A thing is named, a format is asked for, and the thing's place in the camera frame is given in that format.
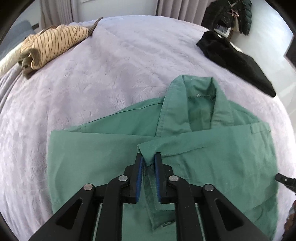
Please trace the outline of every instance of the striped garment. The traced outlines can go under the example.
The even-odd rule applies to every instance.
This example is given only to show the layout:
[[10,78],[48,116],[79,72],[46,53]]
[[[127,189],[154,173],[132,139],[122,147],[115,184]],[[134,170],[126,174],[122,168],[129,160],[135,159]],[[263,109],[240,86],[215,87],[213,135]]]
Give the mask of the striped garment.
[[98,19],[90,29],[75,25],[60,25],[29,35],[23,41],[20,52],[19,63],[22,65],[22,73],[29,78],[34,70],[42,68],[49,61],[91,36],[101,19]]

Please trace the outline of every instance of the black garment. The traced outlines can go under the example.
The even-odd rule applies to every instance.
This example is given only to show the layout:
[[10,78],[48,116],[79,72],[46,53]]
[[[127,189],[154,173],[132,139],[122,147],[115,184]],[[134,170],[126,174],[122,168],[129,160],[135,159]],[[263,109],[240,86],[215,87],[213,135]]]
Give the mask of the black garment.
[[226,38],[220,38],[215,32],[205,32],[196,44],[205,56],[216,64],[228,69],[262,92],[275,97],[272,84],[266,78],[255,60],[237,51]]
[[[234,27],[234,17],[229,14],[231,6],[235,0],[217,0],[212,2],[206,9],[201,25],[209,30],[214,30],[217,24],[228,28]],[[239,13],[239,31],[245,35],[250,32],[252,24],[252,2],[251,0],[237,0],[237,4],[233,6],[233,10]]]

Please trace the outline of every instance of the curtain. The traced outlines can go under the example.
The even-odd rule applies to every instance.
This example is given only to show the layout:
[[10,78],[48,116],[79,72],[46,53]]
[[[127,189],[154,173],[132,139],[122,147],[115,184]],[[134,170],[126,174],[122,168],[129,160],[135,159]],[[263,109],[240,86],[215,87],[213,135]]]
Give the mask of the curtain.
[[215,0],[158,0],[157,15],[200,25],[206,8]]
[[78,22],[77,0],[40,0],[41,28]]

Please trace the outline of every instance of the green jacket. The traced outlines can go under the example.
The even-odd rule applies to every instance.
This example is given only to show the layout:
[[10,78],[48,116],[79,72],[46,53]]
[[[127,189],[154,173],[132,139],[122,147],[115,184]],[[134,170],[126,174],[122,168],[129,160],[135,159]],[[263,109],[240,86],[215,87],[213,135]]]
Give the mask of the green jacket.
[[164,98],[53,131],[49,193],[56,212],[84,184],[108,183],[145,160],[138,204],[125,204],[123,240],[176,240],[173,204],[159,204],[153,156],[194,185],[213,184],[272,238],[277,223],[276,157],[270,127],[228,101],[213,78],[179,76]]

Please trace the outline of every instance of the bed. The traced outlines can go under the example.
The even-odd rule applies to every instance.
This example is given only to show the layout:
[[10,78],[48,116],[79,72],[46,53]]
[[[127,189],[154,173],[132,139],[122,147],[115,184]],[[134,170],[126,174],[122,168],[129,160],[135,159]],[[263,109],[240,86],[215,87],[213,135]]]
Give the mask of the bed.
[[[80,24],[90,26],[93,21]],[[1,77],[0,212],[20,241],[27,241],[52,215],[46,176],[51,131],[164,96],[181,74],[213,76],[230,100],[268,122],[279,172],[296,176],[295,138],[283,104],[204,57],[195,44],[205,31],[166,17],[105,18],[92,37],[30,79],[17,64]],[[280,185],[274,240],[281,239],[294,200]]]

